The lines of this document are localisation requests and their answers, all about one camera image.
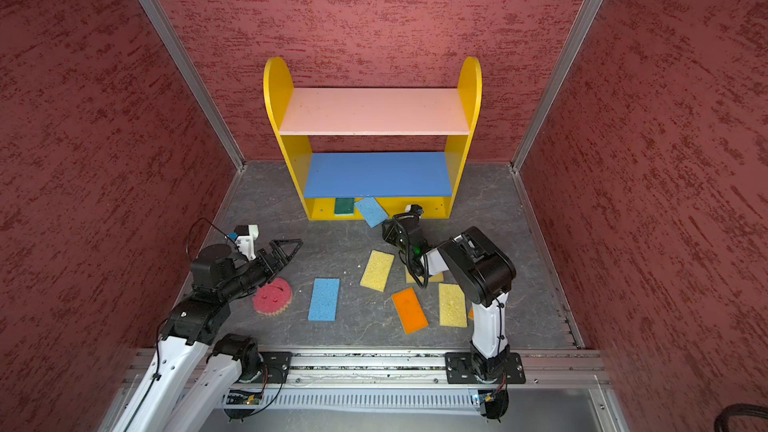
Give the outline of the blue sponge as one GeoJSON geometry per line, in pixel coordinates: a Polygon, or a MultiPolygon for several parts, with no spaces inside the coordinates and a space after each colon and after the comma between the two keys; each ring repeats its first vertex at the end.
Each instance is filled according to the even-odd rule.
{"type": "Polygon", "coordinates": [[[314,280],[308,313],[309,321],[335,321],[339,288],[340,280],[338,278],[316,278],[314,280]]]}
{"type": "Polygon", "coordinates": [[[355,203],[355,209],[361,214],[370,228],[374,228],[389,218],[386,210],[373,197],[365,197],[355,203]]]}

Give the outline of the green scouring sponge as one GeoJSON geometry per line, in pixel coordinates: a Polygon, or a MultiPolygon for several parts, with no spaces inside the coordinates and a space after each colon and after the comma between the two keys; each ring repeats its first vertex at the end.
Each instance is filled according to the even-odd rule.
{"type": "Polygon", "coordinates": [[[354,198],[336,198],[334,200],[335,216],[353,216],[355,213],[355,199],[354,198]]]}

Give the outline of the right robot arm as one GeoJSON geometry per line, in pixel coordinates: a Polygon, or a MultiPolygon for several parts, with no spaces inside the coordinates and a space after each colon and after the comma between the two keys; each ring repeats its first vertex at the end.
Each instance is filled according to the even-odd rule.
{"type": "Polygon", "coordinates": [[[500,379],[510,353],[505,309],[516,269],[479,228],[472,226],[431,246],[417,212],[403,212],[382,223],[383,240],[398,250],[409,275],[424,288],[432,276],[450,273],[472,303],[471,371],[482,382],[500,379]]]}

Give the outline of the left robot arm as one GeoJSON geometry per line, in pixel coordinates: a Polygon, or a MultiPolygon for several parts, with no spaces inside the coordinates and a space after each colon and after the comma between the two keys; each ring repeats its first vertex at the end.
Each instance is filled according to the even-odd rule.
{"type": "Polygon", "coordinates": [[[191,263],[192,292],[161,323],[154,356],[117,419],[116,431],[198,431],[236,384],[284,385],[292,355],[262,354],[248,336],[219,331],[230,304],[272,284],[303,242],[274,240],[255,249],[253,238],[230,236],[203,248],[191,263]]]}

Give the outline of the yellow shelf pink blue boards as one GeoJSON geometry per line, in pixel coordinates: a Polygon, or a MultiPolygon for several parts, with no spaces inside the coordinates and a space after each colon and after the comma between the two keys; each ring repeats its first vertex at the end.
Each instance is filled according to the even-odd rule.
{"type": "Polygon", "coordinates": [[[337,200],[373,198],[390,215],[419,204],[447,219],[478,123],[483,92],[477,58],[464,60],[453,88],[298,88],[285,60],[267,60],[266,112],[300,202],[311,221],[335,221],[337,200]],[[443,151],[316,152],[314,137],[445,140],[443,151]]]}

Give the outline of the pink round smiley sponge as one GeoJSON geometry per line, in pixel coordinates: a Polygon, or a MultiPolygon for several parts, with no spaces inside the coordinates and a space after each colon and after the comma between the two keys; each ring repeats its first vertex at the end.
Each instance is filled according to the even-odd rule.
{"type": "Polygon", "coordinates": [[[282,278],[275,278],[254,294],[253,309],[262,315],[278,315],[290,305],[292,298],[293,291],[289,283],[282,278]]]}

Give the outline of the yellow sponge upper left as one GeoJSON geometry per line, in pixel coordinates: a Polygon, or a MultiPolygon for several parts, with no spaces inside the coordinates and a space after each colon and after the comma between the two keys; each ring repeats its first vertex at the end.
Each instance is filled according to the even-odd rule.
{"type": "Polygon", "coordinates": [[[360,280],[360,286],[383,292],[394,262],[394,256],[389,253],[373,250],[369,256],[360,280]]]}

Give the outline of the yellow sponge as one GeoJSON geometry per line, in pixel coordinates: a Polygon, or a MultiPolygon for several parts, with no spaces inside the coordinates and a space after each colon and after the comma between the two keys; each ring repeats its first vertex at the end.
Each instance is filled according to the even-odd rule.
{"type": "Polygon", "coordinates": [[[439,323],[444,327],[466,328],[465,295],[459,285],[439,284],[439,323]]]}
{"type": "Polygon", "coordinates": [[[360,286],[383,292],[394,262],[394,256],[389,253],[373,250],[369,256],[360,280],[360,286]]]}

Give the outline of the dark yellow scouring pad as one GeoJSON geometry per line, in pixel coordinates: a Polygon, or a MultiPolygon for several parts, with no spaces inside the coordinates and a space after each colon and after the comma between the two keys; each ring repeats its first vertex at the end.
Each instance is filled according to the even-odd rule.
{"type": "MultiPolygon", "coordinates": [[[[414,278],[411,276],[411,274],[408,271],[405,272],[405,281],[408,284],[415,284],[416,283],[416,281],[414,280],[414,278]]],[[[429,283],[433,283],[433,282],[440,283],[440,282],[443,282],[443,281],[444,281],[444,274],[443,273],[439,273],[439,274],[430,276],[429,279],[428,279],[429,283]]]]}

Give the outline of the orange sponge centre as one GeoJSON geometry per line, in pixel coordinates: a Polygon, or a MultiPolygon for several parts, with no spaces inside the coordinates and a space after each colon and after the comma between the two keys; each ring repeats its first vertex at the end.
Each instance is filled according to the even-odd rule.
{"type": "Polygon", "coordinates": [[[429,322],[413,288],[393,294],[392,300],[406,335],[428,327],[429,322]]]}

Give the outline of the yellow sponge lower right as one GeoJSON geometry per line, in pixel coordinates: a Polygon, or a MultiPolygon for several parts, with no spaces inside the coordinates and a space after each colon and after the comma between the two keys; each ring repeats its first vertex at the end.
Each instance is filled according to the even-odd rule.
{"type": "Polygon", "coordinates": [[[444,327],[466,328],[465,295],[459,285],[439,284],[439,323],[444,327]]]}

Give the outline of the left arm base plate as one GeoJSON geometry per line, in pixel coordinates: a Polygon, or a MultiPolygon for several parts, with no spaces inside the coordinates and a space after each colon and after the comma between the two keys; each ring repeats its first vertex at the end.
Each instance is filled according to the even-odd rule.
{"type": "Polygon", "coordinates": [[[267,351],[245,355],[241,360],[240,384],[282,383],[291,365],[292,352],[267,351]]]}

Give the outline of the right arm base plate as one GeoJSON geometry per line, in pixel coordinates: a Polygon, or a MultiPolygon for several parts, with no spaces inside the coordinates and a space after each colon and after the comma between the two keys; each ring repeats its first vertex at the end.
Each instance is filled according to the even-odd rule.
{"type": "Polygon", "coordinates": [[[503,378],[508,385],[526,383],[518,353],[506,352],[486,359],[479,353],[448,352],[444,359],[449,384],[500,384],[503,378]]]}

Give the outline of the aluminium corner post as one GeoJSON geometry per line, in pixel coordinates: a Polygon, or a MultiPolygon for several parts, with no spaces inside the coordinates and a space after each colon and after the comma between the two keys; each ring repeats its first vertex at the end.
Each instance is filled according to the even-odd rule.
{"type": "Polygon", "coordinates": [[[558,55],[550,78],[511,162],[514,173],[519,174],[522,171],[524,162],[534,145],[536,137],[544,125],[550,109],[553,106],[576,57],[578,56],[603,1],[604,0],[582,1],[561,52],[558,55]]]}
{"type": "Polygon", "coordinates": [[[213,128],[221,145],[239,172],[246,167],[246,158],[236,143],[219,108],[186,51],[160,0],[138,0],[154,30],[160,37],[187,87],[213,128]]]}

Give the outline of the right aluminium corner post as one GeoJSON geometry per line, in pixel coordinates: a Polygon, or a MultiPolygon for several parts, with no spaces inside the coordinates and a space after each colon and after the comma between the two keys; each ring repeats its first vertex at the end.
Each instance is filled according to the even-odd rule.
{"type": "Polygon", "coordinates": [[[550,109],[553,106],[576,57],[578,56],[603,1],[604,0],[582,1],[561,52],[558,55],[550,78],[511,162],[514,173],[519,174],[522,171],[524,162],[534,145],[536,137],[544,125],[550,109]]]}

